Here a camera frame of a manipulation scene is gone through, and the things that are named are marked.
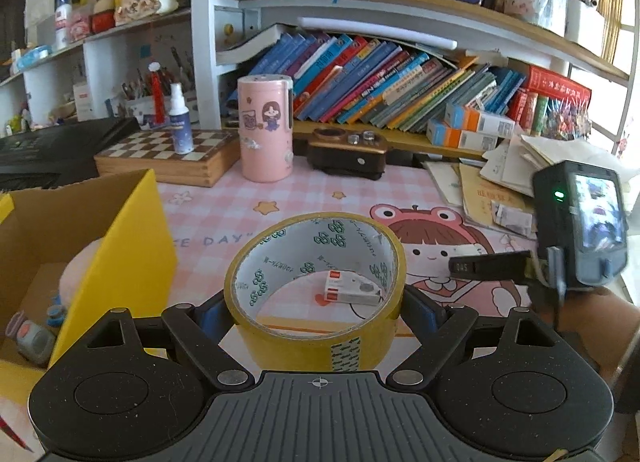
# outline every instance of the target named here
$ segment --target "spray bottle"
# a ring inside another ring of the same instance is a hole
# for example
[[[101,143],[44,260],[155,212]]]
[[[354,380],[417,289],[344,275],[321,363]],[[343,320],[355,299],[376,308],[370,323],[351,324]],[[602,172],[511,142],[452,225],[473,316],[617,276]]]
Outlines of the spray bottle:
[[[171,85],[171,109],[169,110],[171,136],[174,140],[174,151],[178,155],[185,155],[193,151],[193,134],[191,133],[191,121],[189,109],[184,103],[182,85]]]

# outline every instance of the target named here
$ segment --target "cabinet shelf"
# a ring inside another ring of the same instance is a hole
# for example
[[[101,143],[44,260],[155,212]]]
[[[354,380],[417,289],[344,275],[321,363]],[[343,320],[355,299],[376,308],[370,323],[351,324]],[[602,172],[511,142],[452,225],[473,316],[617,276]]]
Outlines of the cabinet shelf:
[[[423,32],[457,39],[460,46],[472,50],[499,49],[507,57],[523,60],[528,60],[527,55],[558,58],[625,87],[629,81],[629,74],[549,30],[456,0],[339,0],[336,4],[332,4],[332,0],[237,1],[241,8],[260,9],[265,26],[267,21],[295,23],[297,16],[333,16],[367,22],[373,19],[381,25],[413,30],[424,26]],[[368,18],[364,20],[366,11],[369,11]]]
[[[474,150],[459,150],[457,148],[445,148],[444,146],[434,146],[429,142],[425,134],[408,134],[400,130],[380,130],[370,124],[336,124],[313,121],[294,121],[293,136],[294,138],[302,138],[307,140],[313,131],[317,128],[343,128],[345,130],[374,130],[383,135],[388,140],[389,145],[395,150],[403,150],[414,153],[433,153],[435,155],[443,155],[453,158],[473,158],[482,160],[484,152],[475,152]]]

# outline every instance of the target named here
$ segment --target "frog hat print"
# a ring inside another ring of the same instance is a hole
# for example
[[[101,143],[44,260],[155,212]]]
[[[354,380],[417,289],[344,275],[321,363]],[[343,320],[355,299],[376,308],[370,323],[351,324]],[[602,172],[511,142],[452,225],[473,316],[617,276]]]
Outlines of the frog hat print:
[[[449,258],[492,254],[489,240],[479,230],[463,223],[462,216],[448,207],[400,209],[378,204],[371,217],[388,226],[404,247],[406,282],[426,292],[442,305],[460,302],[483,315],[507,315],[522,304],[512,282],[454,280]]]

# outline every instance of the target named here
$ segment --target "chessboard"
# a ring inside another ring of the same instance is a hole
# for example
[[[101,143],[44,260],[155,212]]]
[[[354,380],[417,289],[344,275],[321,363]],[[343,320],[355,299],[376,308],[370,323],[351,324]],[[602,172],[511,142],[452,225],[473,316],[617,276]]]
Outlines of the chessboard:
[[[158,182],[211,187],[240,158],[236,130],[193,132],[193,151],[178,155],[171,132],[137,132],[94,157],[101,176],[153,169]]]

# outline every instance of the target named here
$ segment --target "gray ribbed plate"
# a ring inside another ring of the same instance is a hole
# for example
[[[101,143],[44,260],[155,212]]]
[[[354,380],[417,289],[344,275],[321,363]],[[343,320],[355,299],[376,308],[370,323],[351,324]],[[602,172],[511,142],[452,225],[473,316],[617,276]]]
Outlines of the gray ribbed plate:
[[[383,388],[372,373],[266,373],[217,397],[173,446],[137,462],[497,462],[463,444],[419,395]],[[592,451],[572,462],[602,462]],[[46,455],[42,462],[67,462]]]

